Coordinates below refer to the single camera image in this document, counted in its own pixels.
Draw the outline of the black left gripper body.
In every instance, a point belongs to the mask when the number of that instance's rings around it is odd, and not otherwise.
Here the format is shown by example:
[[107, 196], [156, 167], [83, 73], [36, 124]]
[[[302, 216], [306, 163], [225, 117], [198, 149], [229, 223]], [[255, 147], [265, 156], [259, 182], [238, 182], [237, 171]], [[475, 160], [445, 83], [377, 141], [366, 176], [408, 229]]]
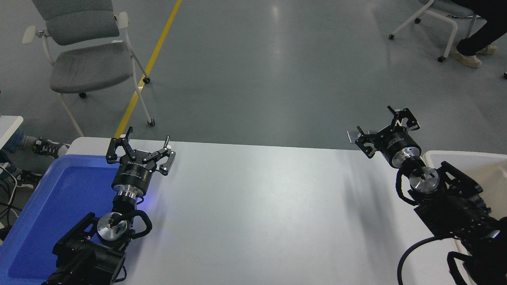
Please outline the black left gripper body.
[[126, 157], [121, 158], [119, 163], [112, 189], [120, 192], [134, 188], [137, 196], [145, 196], [154, 171], [154, 162], [143, 163], [143, 159], [131, 161]]

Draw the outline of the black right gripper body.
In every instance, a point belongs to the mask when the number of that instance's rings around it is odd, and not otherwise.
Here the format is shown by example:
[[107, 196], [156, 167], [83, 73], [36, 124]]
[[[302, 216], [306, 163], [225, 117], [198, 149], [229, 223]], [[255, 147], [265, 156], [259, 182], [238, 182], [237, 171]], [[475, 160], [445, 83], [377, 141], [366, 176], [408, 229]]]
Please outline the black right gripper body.
[[404, 148], [416, 148], [415, 141], [402, 127], [385, 127], [378, 132], [379, 137], [375, 141], [375, 147], [382, 153], [386, 160], [391, 160], [396, 153]]

